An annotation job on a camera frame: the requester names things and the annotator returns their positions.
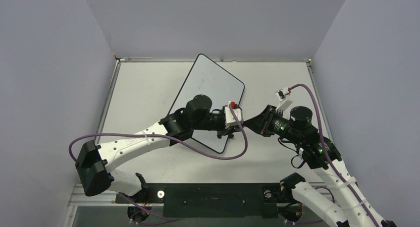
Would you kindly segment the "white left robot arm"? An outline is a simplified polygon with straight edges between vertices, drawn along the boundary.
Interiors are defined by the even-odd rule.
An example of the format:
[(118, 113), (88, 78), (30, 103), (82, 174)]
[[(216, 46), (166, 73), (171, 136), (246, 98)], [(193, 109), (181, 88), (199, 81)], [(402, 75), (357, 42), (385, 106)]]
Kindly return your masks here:
[(147, 198), (148, 186), (139, 173), (126, 173), (118, 167), (156, 149), (182, 144), (204, 156), (215, 159), (185, 141), (194, 131), (215, 131), (217, 138), (243, 132), (242, 109), (233, 101), (217, 113), (211, 112), (212, 101), (206, 95), (196, 95), (185, 107), (168, 114), (160, 121), (135, 134), (114, 133), (118, 140), (96, 144), (93, 140), (82, 145), (75, 158), (75, 167), (84, 194), (88, 197), (105, 191), (129, 196), (135, 202)]

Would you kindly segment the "black-framed whiteboard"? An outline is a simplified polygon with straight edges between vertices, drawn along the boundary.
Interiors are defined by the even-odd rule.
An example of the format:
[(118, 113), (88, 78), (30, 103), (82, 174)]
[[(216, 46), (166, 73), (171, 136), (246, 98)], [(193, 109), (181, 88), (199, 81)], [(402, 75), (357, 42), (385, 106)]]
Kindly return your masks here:
[[(206, 95), (212, 101), (211, 111), (218, 114), (218, 109), (230, 101), (240, 103), (245, 91), (245, 84), (204, 54), (199, 54), (194, 61), (181, 89), (179, 90), (169, 114), (184, 108), (196, 95)], [(215, 131), (194, 131), (186, 143), (202, 150), (212, 150), (218, 154), (224, 152), (227, 137), (216, 138)]]

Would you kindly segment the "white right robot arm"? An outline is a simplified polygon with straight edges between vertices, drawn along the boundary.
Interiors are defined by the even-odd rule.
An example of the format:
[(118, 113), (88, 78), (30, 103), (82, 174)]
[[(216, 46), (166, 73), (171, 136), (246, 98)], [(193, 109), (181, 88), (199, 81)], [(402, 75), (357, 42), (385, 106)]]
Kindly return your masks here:
[(280, 140), (292, 143), (304, 163), (325, 183), (334, 201), (310, 187), (297, 173), (281, 180), (280, 196), (303, 203), (331, 227), (394, 227), (395, 223), (381, 216), (362, 194), (335, 145), (323, 136), (320, 127), (312, 125), (312, 117), (311, 109), (298, 106), (286, 119), (268, 105), (261, 114), (244, 122), (263, 137), (278, 135)]

